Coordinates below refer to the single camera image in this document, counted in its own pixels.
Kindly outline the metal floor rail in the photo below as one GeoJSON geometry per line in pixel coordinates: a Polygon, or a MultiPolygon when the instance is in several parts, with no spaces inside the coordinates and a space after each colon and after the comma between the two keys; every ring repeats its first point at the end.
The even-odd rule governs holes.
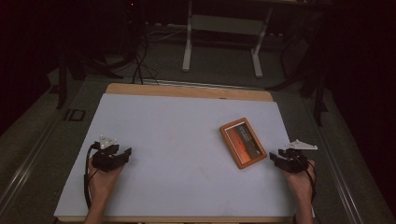
{"type": "Polygon", "coordinates": [[[21,191],[21,188],[24,186],[30,176],[30,173],[34,169],[38,157],[42,154],[42,148],[46,145],[51,133],[56,128],[60,120],[61,118],[58,114],[55,114],[50,118],[44,128],[44,131],[36,138],[33,145],[30,147],[30,151],[26,158],[12,176],[5,190],[0,194],[0,218],[6,215],[10,206],[15,201],[21,191]]]}
{"type": "Polygon", "coordinates": [[[303,105],[306,113],[309,117],[309,123],[314,126],[316,133],[319,136],[320,150],[325,154],[328,170],[332,175],[332,182],[334,183],[340,201],[346,212],[349,224],[363,224],[361,214],[357,209],[355,201],[351,195],[349,186],[344,179],[341,169],[333,155],[333,149],[330,145],[329,139],[321,127],[318,126],[314,119],[313,112],[311,111],[310,103],[307,100],[303,100],[303,105]]]}
{"type": "Polygon", "coordinates": [[[143,81],[138,83],[143,85],[157,85],[157,86],[179,86],[179,87],[198,87],[198,88],[211,88],[211,89],[229,89],[229,90],[244,90],[244,91],[265,91],[264,88],[233,86],[233,85],[220,85],[220,84],[207,84],[195,83],[184,81],[171,81],[171,80],[157,80],[144,78],[143,81]]]}

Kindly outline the white metal desk frame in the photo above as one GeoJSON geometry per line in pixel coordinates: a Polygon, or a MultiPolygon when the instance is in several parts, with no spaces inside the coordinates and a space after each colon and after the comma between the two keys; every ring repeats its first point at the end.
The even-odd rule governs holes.
{"type": "Polygon", "coordinates": [[[245,20],[237,18],[227,18],[219,16],[209,16],[194,14],[192,12],[193,0],[189,0],[188,17],[187,17],[187,37],[184,51],[182,71],[189,72],[191,67],[192,41],[191,35],[193,30],[221,32],[228,34],[255,35],[258,37],[254,48],[250,49],[251,60],[256,78],[263,78],[261,61],[259,53],[262,47],[262,41],[266,35],[269,21],[273,14],[273,7],[266,10],[263,21],[245,20]]]}

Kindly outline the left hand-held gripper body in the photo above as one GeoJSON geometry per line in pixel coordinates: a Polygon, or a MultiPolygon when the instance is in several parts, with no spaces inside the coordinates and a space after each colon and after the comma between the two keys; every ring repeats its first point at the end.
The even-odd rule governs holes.
{"type": "Polygon", "coordinates": [[[116,144],[117,139],[101,135],[99,141],[94,143],[96,152],[92,156],[92,166],[108,173],[125,164],[119,161],[120,154],[118,152],[115,154],[106,154],[106,148],[116,144]]]}

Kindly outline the person's left hand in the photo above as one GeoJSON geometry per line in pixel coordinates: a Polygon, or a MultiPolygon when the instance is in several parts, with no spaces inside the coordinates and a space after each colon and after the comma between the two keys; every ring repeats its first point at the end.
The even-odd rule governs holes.
{"type": "Polygon", "coordinates": [[[93,203],[104,202],[110,198],[123,168],[121,166],[107,173],[94,168],[92,159],[89,159],[89,190],[93,203]]]}

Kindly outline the black floor bracket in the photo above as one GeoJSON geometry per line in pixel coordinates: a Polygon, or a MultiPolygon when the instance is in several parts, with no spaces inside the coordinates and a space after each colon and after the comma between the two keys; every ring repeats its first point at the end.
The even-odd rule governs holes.
{"type": "Polygon", "coordinates": [[[86,115],[85,110],[68,109],[64,115],[64,121],[83,121],[86,115]]]}

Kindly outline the wooden photo frame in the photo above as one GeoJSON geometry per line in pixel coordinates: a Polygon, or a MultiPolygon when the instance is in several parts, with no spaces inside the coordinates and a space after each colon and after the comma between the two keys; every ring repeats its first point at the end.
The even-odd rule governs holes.
{"type": "Polygon", "coordinates": [[[240,170],[267,157],[262,143],[246,118],[222,125],[219,131],[240,170]]]}

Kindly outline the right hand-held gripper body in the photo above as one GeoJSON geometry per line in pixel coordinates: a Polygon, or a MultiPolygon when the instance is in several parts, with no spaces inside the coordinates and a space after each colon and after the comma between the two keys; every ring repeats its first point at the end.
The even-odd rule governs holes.
{"type": "Polygon", "coordinates": [[[285,149],[291,149],[290,157],[282,157],[279,168],[288,173],[298,174],[308,168],[308,158],[303,154],[303,150],[317,150],[316,145],[310,145],[298,139],[285,145],[285,149]]]}

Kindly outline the person's right hand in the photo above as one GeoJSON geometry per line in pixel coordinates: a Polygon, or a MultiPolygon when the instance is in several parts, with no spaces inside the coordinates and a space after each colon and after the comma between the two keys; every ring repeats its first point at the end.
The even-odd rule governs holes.
{"type": "Polygon", "coordinates": [[[308,168],[298,174],[288,173],[283,171],[282,174],[286,177],[292,195],[297,199],[310,199],[311,202],[314,198],[316,186],[316,171],[315,162],[308,161],[308,168]]]}

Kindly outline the black stand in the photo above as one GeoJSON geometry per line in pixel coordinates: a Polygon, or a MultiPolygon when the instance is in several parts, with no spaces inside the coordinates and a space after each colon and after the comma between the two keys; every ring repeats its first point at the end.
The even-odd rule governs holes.
{"type": "Polygon", "coordinates": [[[326,76],[329,72],[329,66],[322,60],[308,60],[301,62],[295,72],[285,81],[272,87],[266,87],[268,91],[279,91],[287,86],[302,81],[302,87],[299,90],[300,96],[308,98],[315,94],[313,117],[316,124],[321,127],[321,112],[326,110],[323,103],[326,76]]]}
{"type": "Polygon", "coordinates": [[[124,58],[121,61],[104,64],[99,63],[96,60],[84,55],[78,51],[64,51],[59,55],[58,65],[59,65],[59,77],[58,84],[54,86],[54,92],[58,94],[58,104],[57,109],[61,109],[67,99],[67,79],[68,75],[73,78],[81,80],[85,77],[83,74],[83,65],[87,65],[100,75],[111,78],[120,78],[112,72],[112,69],[122,67],[128,63],[128,59],[124,58]]]}

